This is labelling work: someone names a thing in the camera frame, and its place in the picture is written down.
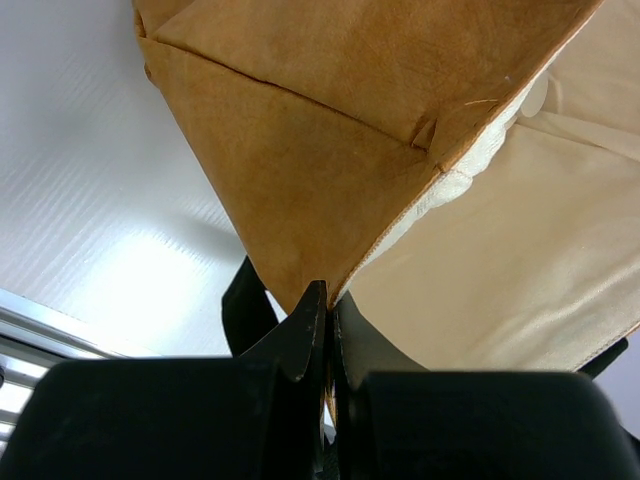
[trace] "white surface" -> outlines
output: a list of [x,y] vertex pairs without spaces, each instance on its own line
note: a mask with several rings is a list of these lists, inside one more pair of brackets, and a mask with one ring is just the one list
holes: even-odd
[[129,0],[0,2],[0,288],[162,354],[224,354],[244,250]]

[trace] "brown fabric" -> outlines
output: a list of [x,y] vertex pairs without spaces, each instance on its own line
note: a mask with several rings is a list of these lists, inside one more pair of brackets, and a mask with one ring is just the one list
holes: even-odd
[[147,71],[267,287],[331,300],[600,0],[135,0]]

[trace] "cream cloth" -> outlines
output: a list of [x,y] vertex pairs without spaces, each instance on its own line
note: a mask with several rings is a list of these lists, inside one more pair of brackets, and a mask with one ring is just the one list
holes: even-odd
[[553,66],[548,112],[354,279],[426,367],[576,369],[638,325],[639,6],[606,3]]

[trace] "brown cloth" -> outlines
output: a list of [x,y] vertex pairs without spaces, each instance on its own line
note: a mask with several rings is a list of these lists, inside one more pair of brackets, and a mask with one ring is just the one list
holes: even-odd
[[287,311],[314,279],[335,302],[600,3],[134,0],[149,77]]

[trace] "white fuzzy lining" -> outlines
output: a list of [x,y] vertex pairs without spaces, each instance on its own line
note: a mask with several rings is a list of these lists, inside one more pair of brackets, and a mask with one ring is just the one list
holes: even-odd
[[533,88],[536,80],[560,55],[564,47],[580,33],[582,28],[589,22],[585,22],[577,32],[575,32],[564,44],[560,45],[551,59],[540,68],[531,81],[520,91],[513,101],[496,117],[496,119],[485,127],[478,139],[469,148],[456,165],[448,172],[442,174],[433,186],[424,195],[414,201],[413,206],[407,209],[395,220],[395,224],[387,230],[380,241],[373,246],[360,264],[351,272],[345,284],[340,289],[335,305],[340,298],[349,290],[351,281],[365,265],[382,255],[391,248],[400,238],[409,231],[411,226],[422,218],[432,208],[439,207],[451,202],[465,193],[473,183],[473,177],[482,173],[491,163],[495,154],[505,141],[507,129],[512,125],[511,120],[524,103]]

